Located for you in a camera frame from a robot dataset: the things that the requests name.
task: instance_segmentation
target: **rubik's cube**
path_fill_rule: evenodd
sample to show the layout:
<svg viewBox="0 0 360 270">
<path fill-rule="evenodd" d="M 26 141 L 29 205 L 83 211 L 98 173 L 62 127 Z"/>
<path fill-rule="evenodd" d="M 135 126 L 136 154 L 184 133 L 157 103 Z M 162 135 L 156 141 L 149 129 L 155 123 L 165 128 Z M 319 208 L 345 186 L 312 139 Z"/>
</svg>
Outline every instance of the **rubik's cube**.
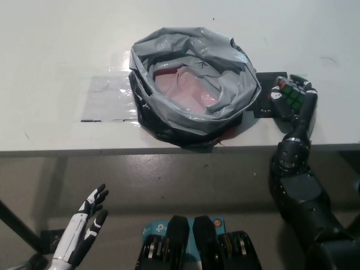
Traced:
<svg viewBox="0 0 360 270">
<path fill-rule="evenodd" d="M 298 113 L 305 100 L 305 90 L 296 84 L 292 79 L 278 76 L 275 86 L 279 86 L 282 98 L 286 100 L 288 106 Z"/>
</svg>

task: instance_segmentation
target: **table surface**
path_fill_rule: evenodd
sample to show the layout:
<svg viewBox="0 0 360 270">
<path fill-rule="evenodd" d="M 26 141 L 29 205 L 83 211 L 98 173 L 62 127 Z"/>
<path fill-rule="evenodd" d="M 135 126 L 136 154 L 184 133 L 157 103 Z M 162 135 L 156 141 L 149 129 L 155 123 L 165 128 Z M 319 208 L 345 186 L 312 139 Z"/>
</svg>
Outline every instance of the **table surface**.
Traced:
<svg viewBox="0 0 360 270">
<path fill-rule="evenodd" d="M 358 150 L 359 9 L 356 0 L 4 1 L 0 155 L 185 152 L 133 121 L 80 122 L 91 78 L 126 70 L 123 53 L 165 26 L 209 28 L 234 37 L 259 72 L 306 76 L 319 93 L 314 148 Z M 213 151 L 274 147 L 282 136 L 273 119 L 247 113 Z"/>
</svg>

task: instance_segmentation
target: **pink plastic bag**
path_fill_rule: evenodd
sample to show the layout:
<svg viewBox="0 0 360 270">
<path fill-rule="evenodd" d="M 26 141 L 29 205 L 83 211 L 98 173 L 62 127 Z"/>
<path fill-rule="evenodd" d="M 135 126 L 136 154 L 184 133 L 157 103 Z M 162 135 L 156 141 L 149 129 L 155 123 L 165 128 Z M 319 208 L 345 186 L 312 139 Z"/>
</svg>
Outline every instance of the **pink plastic bag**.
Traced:
<svg viewBox="0 0 360 270">
<path fill-rule="evenodd" d="M 192 113 L 204 114 L 218 99 L 185 66 L 154 72 L 161 92 Z"/>
</svg>

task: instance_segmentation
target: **gray floor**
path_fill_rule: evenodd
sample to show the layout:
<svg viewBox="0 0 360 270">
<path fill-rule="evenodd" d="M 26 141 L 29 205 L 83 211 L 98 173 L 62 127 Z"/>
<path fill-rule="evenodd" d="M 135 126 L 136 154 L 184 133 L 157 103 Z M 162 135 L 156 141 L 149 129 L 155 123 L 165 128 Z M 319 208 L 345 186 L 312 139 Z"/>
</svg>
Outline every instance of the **gray floor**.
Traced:
<svg viewBox="0 0 360 270">
<path fill-rule="evenodd" d="M 250 235 L 264 270 L 300 270 L 300 247 L 268 192 L 270 155 L 0 159 L 0 198 L 39 232 L 65 227 L 84 198 L 105 182 L 110 215 L 79 269 L 134 269 L 143 226 L 173 214 L 209 214 L 223 216 L 227 231 Z M 315 152 L 310 159 L 347 226 L 360 211 L 354 189 L 358 175 L 337 153 Z M 0 222 L 0 269 L 31 255 L 31 248 Z"/>
</svg>

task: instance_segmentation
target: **black metal pole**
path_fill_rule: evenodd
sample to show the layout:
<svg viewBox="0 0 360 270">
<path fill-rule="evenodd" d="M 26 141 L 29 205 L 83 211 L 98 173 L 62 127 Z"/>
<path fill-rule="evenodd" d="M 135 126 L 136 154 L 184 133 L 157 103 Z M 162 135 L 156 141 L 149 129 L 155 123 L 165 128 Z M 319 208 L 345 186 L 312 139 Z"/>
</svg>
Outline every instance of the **black metal pole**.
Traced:
<svg viewBox="0 0 360 270">
<path fill-rule="evenodd" d="M 44 254 L 41 239 L 0 200 L 0 219 L 40 254 Z"/>
</svg>

